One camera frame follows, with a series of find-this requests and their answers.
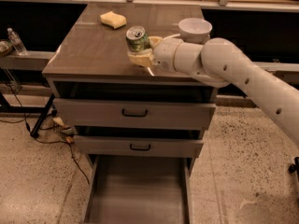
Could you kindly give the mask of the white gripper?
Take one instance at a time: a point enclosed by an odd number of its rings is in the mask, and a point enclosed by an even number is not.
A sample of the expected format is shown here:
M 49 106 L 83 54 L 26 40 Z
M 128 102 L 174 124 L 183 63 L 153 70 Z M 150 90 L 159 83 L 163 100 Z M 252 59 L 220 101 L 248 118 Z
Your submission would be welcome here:
M 128 51 L 127 55 L 129 60 L 135 65 L 152 67 L 154 60 L 154 65 L 159 69 L 175 73 L 178 72 L 177 50 L 183 43 L 184 41 L 180 38 L 170 37 L 162 39 L 160 36 L 150 36 L 150 49 L 144 49 L 139 52 Z

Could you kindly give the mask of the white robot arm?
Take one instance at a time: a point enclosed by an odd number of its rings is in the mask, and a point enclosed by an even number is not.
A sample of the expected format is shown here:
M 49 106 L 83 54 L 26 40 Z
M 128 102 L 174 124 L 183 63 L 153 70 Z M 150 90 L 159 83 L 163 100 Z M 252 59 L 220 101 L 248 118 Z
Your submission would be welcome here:
M 214 88 L 235 85 L 299 145 L 299 90 L 264 71 L 232 42 L 213 38 L 200 45 L 151 36 L 127 44 L 134 64 L 184 73 Z

